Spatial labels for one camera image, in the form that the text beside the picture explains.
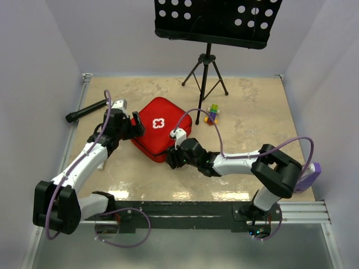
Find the purple block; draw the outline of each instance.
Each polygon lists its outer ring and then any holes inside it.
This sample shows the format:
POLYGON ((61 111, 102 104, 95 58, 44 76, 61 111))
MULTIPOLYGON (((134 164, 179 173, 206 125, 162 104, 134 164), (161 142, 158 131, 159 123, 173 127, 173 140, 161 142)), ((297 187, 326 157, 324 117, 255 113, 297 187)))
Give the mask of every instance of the purple block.
POLYGON ((304 173, 304 176, 298 181, 296 187, 294 188, 295 193, 302 193, 309 189, 312 186, 313 182, 318 178, 321 173, 321 167, 319 163, 312 163, 309 165, 307 172, 304 173))
POLYGON ((216 114, 216 113, 211 112, 211 113, 209 113, 209 115, 211 116, 211 118, 212 118, 212 119, 215 119, 215 116, 216 116, 217 114, 216 114))

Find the white cross logo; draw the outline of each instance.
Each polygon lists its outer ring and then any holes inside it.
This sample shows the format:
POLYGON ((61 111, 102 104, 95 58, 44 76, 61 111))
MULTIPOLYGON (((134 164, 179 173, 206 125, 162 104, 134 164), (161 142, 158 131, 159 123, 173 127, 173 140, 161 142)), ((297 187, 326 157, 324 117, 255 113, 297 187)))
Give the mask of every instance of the white cross logo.
POLYGON ((164 118, 154 119, 152 121, 152 127, 154 129, 160 129, 164 127, 164 118))

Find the tripod stand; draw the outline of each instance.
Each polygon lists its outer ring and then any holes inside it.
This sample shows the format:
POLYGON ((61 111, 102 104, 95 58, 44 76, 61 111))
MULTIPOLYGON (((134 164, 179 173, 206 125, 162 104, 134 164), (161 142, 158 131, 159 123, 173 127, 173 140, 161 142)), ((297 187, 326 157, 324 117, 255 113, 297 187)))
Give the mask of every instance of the tripod stand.
MULTIPOLYGON (((223 82, 223 79, 222 79, 222 76, 220 75, 219 73, 219 70, 218 70, 218 67, 217 67, 217 64, 215 63, 215 56, 214 55, 210 55, 211 54, 211 47, 212 47, 212 44, 210 43, 207 43, 207 50, 206 50, 206 53, 204 54, 201 54, 198 58, 198 62, 196 63, 196 65, 194 66, 194 68, 192 69, 192 71, 188 74, 188 76, 186 77, 186 79, 182 82, 182 86, 184 86, 187 82, 187 80, 193 75, 195 80, 196 80, 196 83, 197 83, 197 86, 200 90, 200 100, 199 100, 199 103, 198 103, 198 108, 200 109, 202 107, 202 102, 207 98, 207 96, 214 90, 214 88, 218 85, 218 83, 221 83, 222 84, 222 87, 224 89, 224 94, 225 95, 228 95, 228 91, 224 85, 224 82, 223 82), (198 83, 198 80, 196 78, 196 75, 195 75, 195 71, 197 69, 197 67, 203 63, 204 65, 204 70, 203 70, 203 77, 202 77, 202 86, 200 87, 199 83, 198 83), (206 90, 206 83, 207 83, 207 75, 208 75, 208 65, 212 63, 213 66, 214 66, 214 69, 218 75, 218 78, 219 80, 217 81, 217 83, 212 87, 212 89, 210 89, 210 91, 207 93, 206 96, 204 96, 205 94, 205 90, 206 90)), ((197 119, 196 119, 196 125, 198 125, 200 123, 200 111, 197 112, 197 119)))

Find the red first aid kit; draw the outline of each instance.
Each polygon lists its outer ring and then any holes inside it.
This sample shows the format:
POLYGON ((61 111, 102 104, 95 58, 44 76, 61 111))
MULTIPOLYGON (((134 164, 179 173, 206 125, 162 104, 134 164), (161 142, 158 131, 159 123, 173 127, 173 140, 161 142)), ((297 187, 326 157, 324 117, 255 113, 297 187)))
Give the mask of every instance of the red first aid kit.
MULTIPOLYGON (((176 127, 184 113, 166 98, 153 99, 139 112, 142 124, 146 128, 145 134, 132 139, 132 143, 156 163, 163 163, 167 156, 166 149, 174 145, 169 133, 176 127)), ((184 129, 188 136, 192 131, 192 118, 186 115, 179 128, 184 129)))

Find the tripod leg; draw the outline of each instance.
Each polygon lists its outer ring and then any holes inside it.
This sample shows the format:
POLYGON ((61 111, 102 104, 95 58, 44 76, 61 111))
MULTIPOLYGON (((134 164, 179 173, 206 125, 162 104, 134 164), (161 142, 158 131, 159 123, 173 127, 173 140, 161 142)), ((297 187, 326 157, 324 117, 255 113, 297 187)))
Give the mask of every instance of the tripod leg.
POLYGON ((188 74, 188 76, 186 77, 186 79, 182 82, 182 86, 184 86, 187 82, 187 80, 192 76, 192 74, 196 71, 197 67, 200 65, 200 62, 196 63, 196 65, 194 66, 194 68, 192 69, 192 71, 188 74))
MULTIPOLYGON (((200 94, 200 101, 198 103, 198 108, 201 109, 202 107, 202 101, 204 97, 204 91, 206 90, 206 82, 207 82, 207 74, 208 74, 208 64, 204 65, 203 70, 203 78, 202 78, 202 86, 201 86, 201 94, 200 94)), ((200 123, 200 111, 197 112, 197 119, 196 119, 196 125, 200 123)))
POLYGON ((216 73, 217 73, 217 75, 218 75, 219 81, 220 81, 220 83, 222 84, 222 87, 223 87, 223 89, 224 89, 224 94, 225 94, 225 95, 228 95, 228 91, 227 91, 227 89, 225 88, 225 85, 224 85, 222 76, 221 76, 220 73, 219 73, 217 64, 215 63, 215 61, 213 61, 212 63, 213 63, 214 69, 215 69, 215 71, 216 71, 216 73))
POLYGON ((210 93, 214 90, 214 88, 218 85, 218 83, 220 82, 220 80, 218 80, 216 82, 216 84, 212 87, 212 89, 206 94, 206 96, 203 98, 203 101, 206 100, 207 96, 210 95, 210 93))

